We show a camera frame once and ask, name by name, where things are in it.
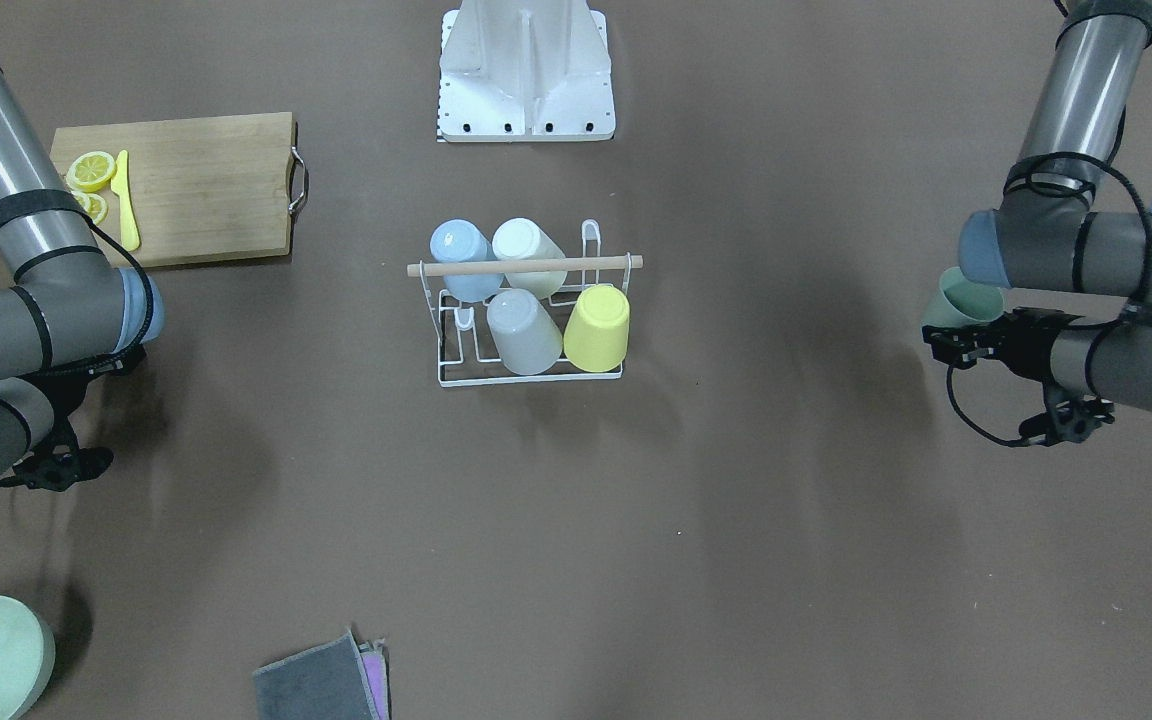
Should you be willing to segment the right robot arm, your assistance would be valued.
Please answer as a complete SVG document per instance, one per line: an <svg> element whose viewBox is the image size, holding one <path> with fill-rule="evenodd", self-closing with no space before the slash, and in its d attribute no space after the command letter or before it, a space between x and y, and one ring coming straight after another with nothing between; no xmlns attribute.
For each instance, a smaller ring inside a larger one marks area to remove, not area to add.
<svg viewBox="0 0 1152 720"><path fill-rule="evenodd" d="M132 372L162 328L159 288L81 209L0 67L0 488L63 492L101 477L113 452L83 447L70 415L88 386Z"/></svg>

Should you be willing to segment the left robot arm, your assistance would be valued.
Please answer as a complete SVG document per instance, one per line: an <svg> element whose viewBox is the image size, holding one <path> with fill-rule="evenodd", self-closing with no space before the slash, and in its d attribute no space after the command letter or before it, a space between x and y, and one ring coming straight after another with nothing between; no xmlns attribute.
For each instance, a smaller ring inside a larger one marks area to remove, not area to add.
<svg viewBox="0 0 1152 720"><path fill-rule="evenodd" d="M1069 6L1001 204L970 215L958 238L968 282L1120 297L1117 318L1018 306L923 324L952 372L998 361L1041 386L1043 414L1011 446L1083 441L1115 404L1152 411L1152 200L1112 164L1151 44L1152 1Z"/></svg>

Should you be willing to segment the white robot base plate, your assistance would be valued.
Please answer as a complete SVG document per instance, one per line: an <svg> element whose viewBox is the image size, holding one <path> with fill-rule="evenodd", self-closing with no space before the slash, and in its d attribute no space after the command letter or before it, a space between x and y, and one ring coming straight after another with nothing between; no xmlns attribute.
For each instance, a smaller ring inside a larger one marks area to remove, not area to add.
<svg viewBox="0 0 1152 720"><path fill-rule="evenodd" d="M608 23L585 1L462 1L440 22L435 138L611 141Z"/></svg>

